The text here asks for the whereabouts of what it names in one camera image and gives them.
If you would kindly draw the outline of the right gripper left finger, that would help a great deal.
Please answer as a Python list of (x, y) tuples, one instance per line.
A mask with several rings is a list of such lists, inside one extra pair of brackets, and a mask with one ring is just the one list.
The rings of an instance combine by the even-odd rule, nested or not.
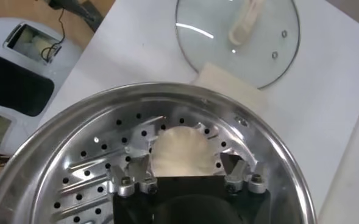
[(124, 169), (119, 165), (111, 166), (107, 173), (108, 191), (123, 198), (130, 197), (136, 192), (156, 194), (157, 178), (151, 170), (150, 161), (149, 155), (144, 155), (131, 158)]

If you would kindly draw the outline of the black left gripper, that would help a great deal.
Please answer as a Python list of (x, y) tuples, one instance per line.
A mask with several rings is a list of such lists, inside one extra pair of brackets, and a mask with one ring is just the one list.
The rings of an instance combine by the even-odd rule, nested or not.
[(89, 0), (44, 0), (54, 10), (64, 9), (82, 18), (96, 32), (104, 17)]

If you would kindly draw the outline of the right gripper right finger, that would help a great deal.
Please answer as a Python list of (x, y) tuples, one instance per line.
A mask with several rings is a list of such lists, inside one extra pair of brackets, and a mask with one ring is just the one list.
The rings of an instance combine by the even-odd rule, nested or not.
[(253, 194), (266, 192), (266, 167), (263, 162), (258, 161), (255, 167), (251, 168), (250, 164), (239, 155), (220, 153), (220, 159), (226, 172), (225, 185), (231, 194), (242, 191), (245, 183), (247, 190)]

